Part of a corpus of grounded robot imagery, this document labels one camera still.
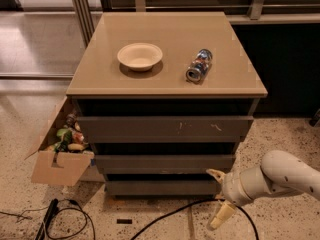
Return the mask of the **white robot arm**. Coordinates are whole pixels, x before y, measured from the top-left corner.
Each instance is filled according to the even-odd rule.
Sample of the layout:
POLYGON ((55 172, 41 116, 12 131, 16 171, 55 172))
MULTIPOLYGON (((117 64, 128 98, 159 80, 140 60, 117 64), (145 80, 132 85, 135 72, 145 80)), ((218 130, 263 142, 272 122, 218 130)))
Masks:
POLYGON ((243 171, 224 173, 207 169, 206 172, 221 185, 221 196, 225 199, 208 224, 212 230, 232 217, 237 208, 258 198, 306 193, 320 200, 320 172, 281 150, 266 153, 258 166, 243 171))

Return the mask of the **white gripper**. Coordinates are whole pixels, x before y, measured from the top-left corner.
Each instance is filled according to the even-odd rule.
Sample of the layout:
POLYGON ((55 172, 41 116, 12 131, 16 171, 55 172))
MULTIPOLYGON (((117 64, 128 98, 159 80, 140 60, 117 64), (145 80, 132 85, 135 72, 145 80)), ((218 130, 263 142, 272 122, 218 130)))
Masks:
POLYGON ((213 217, 209 219, 207 228, 213 231, 218 229, 235 214, 236 206, 244 206, 253 202, 246 192, 251 172, 249 169, 246 169, 243 171, 229 172, 225 175, 223 171, 207 169, 206 173, 221 184, 222 194, 224 198, 228 200, 220 201, 217 211, 213 217))

